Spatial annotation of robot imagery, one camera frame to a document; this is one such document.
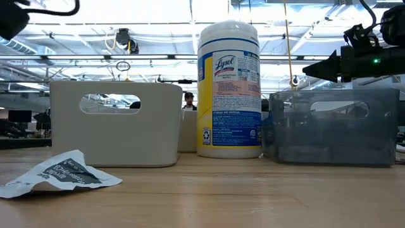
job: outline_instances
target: wooden table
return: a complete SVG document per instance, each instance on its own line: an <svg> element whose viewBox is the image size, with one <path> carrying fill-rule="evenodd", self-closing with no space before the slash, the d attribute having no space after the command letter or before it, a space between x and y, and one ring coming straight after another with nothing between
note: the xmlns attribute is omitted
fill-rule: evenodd
<svg viewBox="0 0 405 228"><path fill-rule="evenodd" d="M50 157L0 151L0 184ZM405 167L278 165L181 154L169 168L103 168L122 184L0 199L0 227L405 227Z"/></svg>

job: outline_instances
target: disinfecting wipes canister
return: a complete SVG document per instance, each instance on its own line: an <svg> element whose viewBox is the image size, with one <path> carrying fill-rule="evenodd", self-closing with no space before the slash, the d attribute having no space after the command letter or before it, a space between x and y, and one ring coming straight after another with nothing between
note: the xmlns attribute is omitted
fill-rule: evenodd
<svg viewBox="0 0 405 228"><path fill-rule="evenodd" d="M212 158L261 154L258 32L233 20L205 28L198 49L197 153Z"/></svg>

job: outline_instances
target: gray translucent plastic bin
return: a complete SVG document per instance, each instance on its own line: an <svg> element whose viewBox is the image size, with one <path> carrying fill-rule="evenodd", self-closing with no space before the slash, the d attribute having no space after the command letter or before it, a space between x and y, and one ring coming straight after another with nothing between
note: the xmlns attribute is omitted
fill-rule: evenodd
<svg viewBox="0 0 405 228"><path fill-rule="evenodd" d="M390 166L399 91L287 91L270 96L264 154L278 162Z"/></svg>

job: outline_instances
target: lysol logo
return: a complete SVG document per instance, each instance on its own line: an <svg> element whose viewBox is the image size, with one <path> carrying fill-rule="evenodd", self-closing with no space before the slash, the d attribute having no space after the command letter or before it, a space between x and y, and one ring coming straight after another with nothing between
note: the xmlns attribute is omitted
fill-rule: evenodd
<svg viewBox="0 0 405 228"><path fill-rule="evenodd" d="M233 71L235 69L234 65L235 65L235 56L233 55L222 56L215 63L215 76L217 76L222 72Z"/></svg>

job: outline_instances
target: computer monitor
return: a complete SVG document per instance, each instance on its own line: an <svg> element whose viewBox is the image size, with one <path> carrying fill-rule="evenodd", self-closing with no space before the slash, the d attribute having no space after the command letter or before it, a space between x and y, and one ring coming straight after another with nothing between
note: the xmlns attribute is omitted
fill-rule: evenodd
<svg viewBox="0 0 405 228"><path fill-rule="evenodd" d="M9 110L8 120L14 123L30 123L32 111L30 110Z"/></svg>

